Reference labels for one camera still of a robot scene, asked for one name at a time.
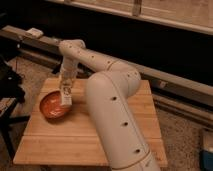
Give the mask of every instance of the floor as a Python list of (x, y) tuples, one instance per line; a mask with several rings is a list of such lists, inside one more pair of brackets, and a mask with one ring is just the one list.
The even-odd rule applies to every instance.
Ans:
[[(48, 77), (56, 77), (51, 69), (32, 63), (17, 57), (9, 62), (23, 77), (22, 87), (26, 92), (26, 102), (19, 105), (14, 111), (14, 116), (29, 115), (38, 92)], [(168, 158), (168, 168), (163, 171), (199, 171), (200, 130), (204, 127), (200, 124), (173, 115), (161, 109), (156, 109), (159, 117), (163, 140)], [(14, 146), (17, 147), (21, 139), (26, 123), (13, 125), (11, 137)], [(108, 168), (91, 167), (51, 167), (53, 171), (99, 171)], [(0, 171), (40, 171), (44, 168), (38, 166), (14, 165), (9, 159), (2, 138), (0, 138)]]

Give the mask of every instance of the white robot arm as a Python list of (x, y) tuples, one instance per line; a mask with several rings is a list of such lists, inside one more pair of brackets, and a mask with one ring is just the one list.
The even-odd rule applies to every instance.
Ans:
[(62, 41), (59, 49), (64, 56), (62, 87), (76, 76), (78, 62), (96, 72), (87, 81), (86, 102), (111, 169), (160, 171), (126, 101), (140, 86), (139, 72), (111, 56), (86, 49), (82, 40)]

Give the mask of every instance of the wooden tabletop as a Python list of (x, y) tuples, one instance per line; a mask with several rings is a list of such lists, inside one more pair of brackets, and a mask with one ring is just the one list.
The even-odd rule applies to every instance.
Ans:
[[(39, 110), (41, 99), (58, 90), (59, 79), (48, 78), (38, 96), (16, 152), (15, 164), (107, 166), (108, 162), (90, 120), (84, 98), (85, 79), (76, 79), (73, 106), (66, 116), (46, 120)], [(136, 122), (161, 167), (167, 166), (152, 94), (148, 81), (128, 99)]]

